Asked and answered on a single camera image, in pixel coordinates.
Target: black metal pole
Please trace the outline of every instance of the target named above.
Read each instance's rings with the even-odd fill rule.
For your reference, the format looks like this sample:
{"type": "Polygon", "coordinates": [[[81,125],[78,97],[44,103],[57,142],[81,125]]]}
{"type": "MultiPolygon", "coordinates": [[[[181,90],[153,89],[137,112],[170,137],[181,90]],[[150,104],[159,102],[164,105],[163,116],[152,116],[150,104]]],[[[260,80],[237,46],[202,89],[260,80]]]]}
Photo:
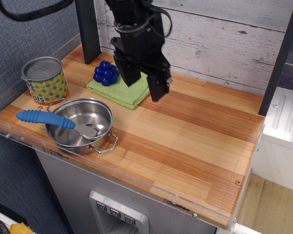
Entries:
{"type": "Polygon", "coordinates": [[[93,0],[75,0],[75,5],[83,45],[84,62],[89,64],[101,53],[94,2],[93,0]]]}
{"type": "Polygon", "coordinates": [[[269,80],[267,89],[265,91],[262,105],[259,110],[259,114],[262,116],[267,115],[270,103],[272,101],[272,97],[273,97],[274,92],[277,88],[279,78],[281,76],[283,66],[286,62],[286,59],[287,59],[288,53],[290,51],[290,48],[292,46],[292,43],[293,43],[293,11],[292,11],[292,15],[291,15],[291,18],[290,18],[290,21],[288,24],[288,28],[285,32],[285,35],[284,35],[284,38],[283,38],[283,41],[281,44],[281,48],[280,48],[280,51],[279,51],[279,54],[277,57],[277,61],[274,65],[271,78],[269,80]]]}

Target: spoon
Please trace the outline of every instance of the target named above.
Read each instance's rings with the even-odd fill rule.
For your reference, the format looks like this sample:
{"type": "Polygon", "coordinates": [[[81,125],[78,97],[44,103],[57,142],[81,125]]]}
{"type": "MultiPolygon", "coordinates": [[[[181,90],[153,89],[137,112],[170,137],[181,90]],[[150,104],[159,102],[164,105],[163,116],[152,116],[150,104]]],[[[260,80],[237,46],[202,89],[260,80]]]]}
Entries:
{"type": "Polygon", "coordinates": [[[45,112],[45,111],[37,111],[37,110],[28,110],[21,111],[16,114],[16,117],[21,121],[30,122],[30,123],[46,123],[52,124],[56,126],[60,126],[62,128],[74,129],[76,130],[82,137],[87,140],[96,140],[101,137],[101,133],[104,132],[105,127],[101,127],[102,125],[97,125],[98,128],[95,128],[96,125],[93,124],[75,124],[68,118],[63,116],[45,112]]]}

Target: blue grapes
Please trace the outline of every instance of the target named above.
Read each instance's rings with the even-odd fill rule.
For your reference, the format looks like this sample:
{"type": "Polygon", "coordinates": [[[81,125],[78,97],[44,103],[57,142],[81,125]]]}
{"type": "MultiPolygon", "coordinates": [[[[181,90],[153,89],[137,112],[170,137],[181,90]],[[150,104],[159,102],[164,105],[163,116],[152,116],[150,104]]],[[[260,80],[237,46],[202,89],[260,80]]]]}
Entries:
{"type": "Polygon", "coordinates": [[[108,61],[102,61],[94,70],[93,79],[104,86],[115,84],[118,81],[119,71],[117,67],[108,61]]]}

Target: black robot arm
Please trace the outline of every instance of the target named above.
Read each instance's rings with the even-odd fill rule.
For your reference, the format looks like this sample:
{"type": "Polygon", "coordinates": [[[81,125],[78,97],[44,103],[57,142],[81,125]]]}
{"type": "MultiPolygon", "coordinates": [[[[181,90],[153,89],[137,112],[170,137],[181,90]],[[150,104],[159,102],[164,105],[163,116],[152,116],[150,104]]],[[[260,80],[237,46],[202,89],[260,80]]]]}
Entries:
{"type": "Polygon", "coordinates": [[[164,36],[161,13],[170,19],[169,14],[151,5],[152,0],[105,1],[113,12],[115,30],[120,34],[111,43],[124,82],[130,86],[140,78],[140,71],[146,73],[152,100],[158,101],[169,92],[172,83],[170,64],[162,53],[168,35],[164,36]]]}

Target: metal pot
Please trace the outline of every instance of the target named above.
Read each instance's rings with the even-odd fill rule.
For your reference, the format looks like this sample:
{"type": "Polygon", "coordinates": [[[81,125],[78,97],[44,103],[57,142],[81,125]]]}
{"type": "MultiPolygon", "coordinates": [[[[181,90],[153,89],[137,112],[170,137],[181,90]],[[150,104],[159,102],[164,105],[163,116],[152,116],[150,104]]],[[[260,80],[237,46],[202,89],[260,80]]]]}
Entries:
{"type": "Polygon", "coordinates": [[[54,100],[65,100],[66,102],[55,108],[52,113],[64,116],[76,124],[94,124],[106,127],[106,133],[102,137],[91,141],[82,137],[77,131],[72,129],[61,128],[59,126],[46,124],[48,136],[59,146],[70,150],[74,153],[85,155],[93,151],[100,154],[112,151],[118,138],[109,130],[113,125],[114,115],[111,108],[104,102],[94,98],[77,98],[68,101],[65,98],[54,100]],[[105,145],[110,136],[115,138],[115,143],[112,148],[100,151],[99,149],[105,145]]]}

